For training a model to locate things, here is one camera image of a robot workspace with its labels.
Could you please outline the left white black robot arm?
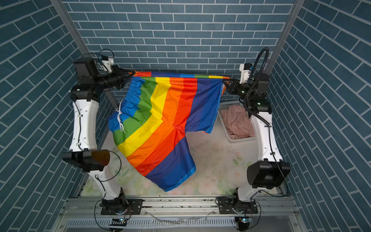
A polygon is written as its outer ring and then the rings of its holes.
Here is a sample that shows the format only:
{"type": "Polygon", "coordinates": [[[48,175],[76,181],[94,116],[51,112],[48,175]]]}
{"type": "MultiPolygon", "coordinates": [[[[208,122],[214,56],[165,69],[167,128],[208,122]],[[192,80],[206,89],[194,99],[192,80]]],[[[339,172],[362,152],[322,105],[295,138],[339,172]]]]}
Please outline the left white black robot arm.
{"type": "Polygon", "coordinates": [[[119,68],[112,56],[78,58],[73,65],[77,74],[77,83],[70,90],[73,136],[69,151],[62,159],[95,179],[103,195],[100,205],[104,210],[122,214],[129,203],[109,168],[111,151],[98,149],[96,118],[101,94],[111,88],[124,87],[135,73],[119,68]]]}

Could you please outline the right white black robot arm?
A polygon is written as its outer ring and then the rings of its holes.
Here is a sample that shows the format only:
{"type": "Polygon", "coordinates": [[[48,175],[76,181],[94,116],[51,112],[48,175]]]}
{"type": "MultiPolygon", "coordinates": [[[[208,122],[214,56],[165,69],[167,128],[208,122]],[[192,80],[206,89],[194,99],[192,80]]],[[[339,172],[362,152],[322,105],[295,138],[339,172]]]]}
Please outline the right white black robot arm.
{"type": "Polygon", "coordinates": [[[240,80],[225,80],[226,90],[240,97],[258,141],[258,160],[247,168],[247,182],[236,189],[235,203],[251,203],[261,192],[284,185],[290,164],[276,144],[271,104],[266,99],[269,76],[242,71],[240,80]]]}

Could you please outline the rainbow striped shorts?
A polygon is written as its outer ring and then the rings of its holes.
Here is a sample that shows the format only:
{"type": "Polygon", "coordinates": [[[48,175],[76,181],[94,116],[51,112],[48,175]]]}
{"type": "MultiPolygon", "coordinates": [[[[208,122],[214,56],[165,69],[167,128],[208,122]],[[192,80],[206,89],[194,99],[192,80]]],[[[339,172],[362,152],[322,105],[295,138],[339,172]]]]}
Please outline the rainbow striped shorts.
{"type": "Polygon", "coordinates": [[[145,178],[170,191],[196,171],[187,132],[211,133],[224,77],[138,72],[109,117],[119,151],[145,178]]]}

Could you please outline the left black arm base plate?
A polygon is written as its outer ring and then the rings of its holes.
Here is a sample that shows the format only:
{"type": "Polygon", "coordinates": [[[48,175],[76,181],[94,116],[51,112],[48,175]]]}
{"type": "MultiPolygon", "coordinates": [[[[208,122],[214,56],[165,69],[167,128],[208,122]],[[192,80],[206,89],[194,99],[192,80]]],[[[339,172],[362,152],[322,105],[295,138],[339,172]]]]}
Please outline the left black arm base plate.
{"type": "Polygon", "coordinates": [[[143,199],[103,200],[100,203],[102,215],[139,215],[142,210],[143,199]]]}

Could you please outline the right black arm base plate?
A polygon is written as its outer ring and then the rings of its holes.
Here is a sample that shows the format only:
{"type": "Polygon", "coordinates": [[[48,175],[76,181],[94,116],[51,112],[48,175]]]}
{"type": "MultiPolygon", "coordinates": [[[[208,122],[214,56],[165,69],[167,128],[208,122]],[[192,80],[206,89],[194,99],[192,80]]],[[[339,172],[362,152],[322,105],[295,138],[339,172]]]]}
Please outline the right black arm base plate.
{"type": "Polygon", "coordinates": [[[257,214],[257,205],[253,202],[242,202],[229,197],[217,197],[215,203],[220,214],[257,214]]]}

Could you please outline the white plastic laundry basket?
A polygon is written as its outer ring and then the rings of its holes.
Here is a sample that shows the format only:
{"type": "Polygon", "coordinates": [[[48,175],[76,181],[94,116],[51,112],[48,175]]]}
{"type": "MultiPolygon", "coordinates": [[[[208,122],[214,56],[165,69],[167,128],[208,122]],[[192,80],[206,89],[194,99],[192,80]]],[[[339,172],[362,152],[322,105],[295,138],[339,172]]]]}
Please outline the white plastic laundry basket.
{"type": "Polygon", "coordinates": [[[219,105],[218,118],[230,143],[255,140],[252,120],[239,101],[227,101],[219,105]]]}

